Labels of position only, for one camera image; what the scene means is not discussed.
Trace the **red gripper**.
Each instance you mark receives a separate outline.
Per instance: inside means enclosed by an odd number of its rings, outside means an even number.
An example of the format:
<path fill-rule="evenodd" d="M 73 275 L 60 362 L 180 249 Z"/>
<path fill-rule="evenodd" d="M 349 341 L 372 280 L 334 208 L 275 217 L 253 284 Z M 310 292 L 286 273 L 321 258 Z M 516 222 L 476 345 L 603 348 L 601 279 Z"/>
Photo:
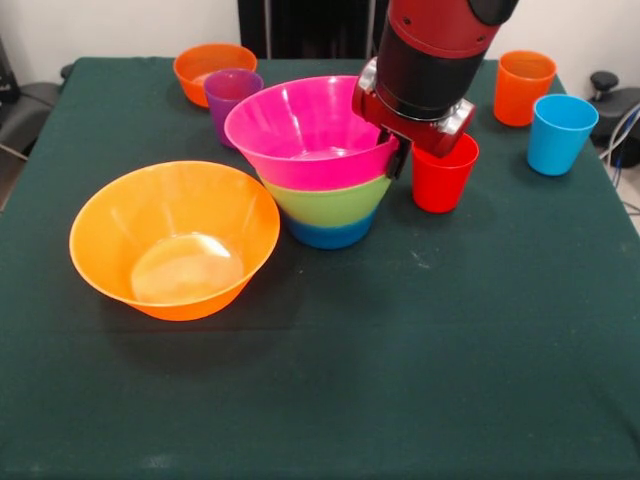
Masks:
<path fill-rule="evenodd" d="M 437 157 L 448 154 L 464 134 L 464 100 L 455 104 L 441 118 L 418 120 L 402 116 L 386 106 L 374 91 L 356 89 L 352 98 L 354 112 L 380 129 L 378 144 L 395 142 L 397 150 L 386 169 L 389 179 L 399 179 L 411 152 L 411 142 Z"/>

